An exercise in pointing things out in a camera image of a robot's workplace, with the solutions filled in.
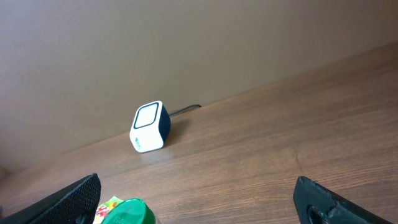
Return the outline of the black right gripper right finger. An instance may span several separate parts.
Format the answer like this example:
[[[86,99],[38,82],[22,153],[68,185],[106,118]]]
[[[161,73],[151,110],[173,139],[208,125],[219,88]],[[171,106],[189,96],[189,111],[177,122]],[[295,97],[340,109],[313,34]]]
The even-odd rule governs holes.
[[[304,176],[293,201],[301,224],[392,224]]]

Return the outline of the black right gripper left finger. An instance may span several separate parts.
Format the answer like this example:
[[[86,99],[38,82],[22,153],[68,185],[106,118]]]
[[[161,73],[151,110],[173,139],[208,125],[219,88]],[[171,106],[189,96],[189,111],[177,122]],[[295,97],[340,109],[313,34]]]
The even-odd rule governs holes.
[[[96,173],[1,219],[1,224],[92,224],[101,197]]]

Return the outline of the green gummy candy bag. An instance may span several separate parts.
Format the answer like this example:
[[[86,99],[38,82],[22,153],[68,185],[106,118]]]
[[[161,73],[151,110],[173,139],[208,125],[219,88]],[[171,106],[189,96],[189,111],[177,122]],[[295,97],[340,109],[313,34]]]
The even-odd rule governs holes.
[[[108,213],[122,202],[124,202],[124,200],[121,200],[113,196],[108,201],[98,205],[95,211],[95,218],[93,224],[101,224],[104,218],[108,215]]]

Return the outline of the green lid white jar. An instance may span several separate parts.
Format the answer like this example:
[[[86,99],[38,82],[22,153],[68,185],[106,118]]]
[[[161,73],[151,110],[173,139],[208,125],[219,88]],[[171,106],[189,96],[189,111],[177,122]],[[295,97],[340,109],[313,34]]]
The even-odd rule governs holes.
[[[102,224],[161,224],[155,213],[140,198],[119,203],[101,222]]]

